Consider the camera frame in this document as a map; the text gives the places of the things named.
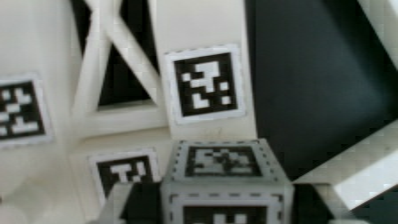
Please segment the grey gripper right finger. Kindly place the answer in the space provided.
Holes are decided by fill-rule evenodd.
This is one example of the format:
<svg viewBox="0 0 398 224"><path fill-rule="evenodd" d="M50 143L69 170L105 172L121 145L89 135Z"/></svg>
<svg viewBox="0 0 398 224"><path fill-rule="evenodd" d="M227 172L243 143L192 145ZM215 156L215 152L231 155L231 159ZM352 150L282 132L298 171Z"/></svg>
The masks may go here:
<svg viewBox="0 0 398 224"><path fill-rule="evenodd" d="M329 184L314 184L313 187L332 214L332 219L327 224L371 224L353 216L334 187Z"/></svg>

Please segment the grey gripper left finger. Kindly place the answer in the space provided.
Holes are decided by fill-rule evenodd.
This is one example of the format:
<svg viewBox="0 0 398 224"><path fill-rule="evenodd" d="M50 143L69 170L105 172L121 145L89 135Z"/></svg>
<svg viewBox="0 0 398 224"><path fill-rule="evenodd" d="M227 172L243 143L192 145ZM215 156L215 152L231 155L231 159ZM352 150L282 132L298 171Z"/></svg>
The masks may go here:
<svg viewBox="0 0 398 224"><path fill-rule="evenodd" d="M114 185L99 216L87 224L126 224L122 212L133 186L133 183L117 183Z"/></svg>

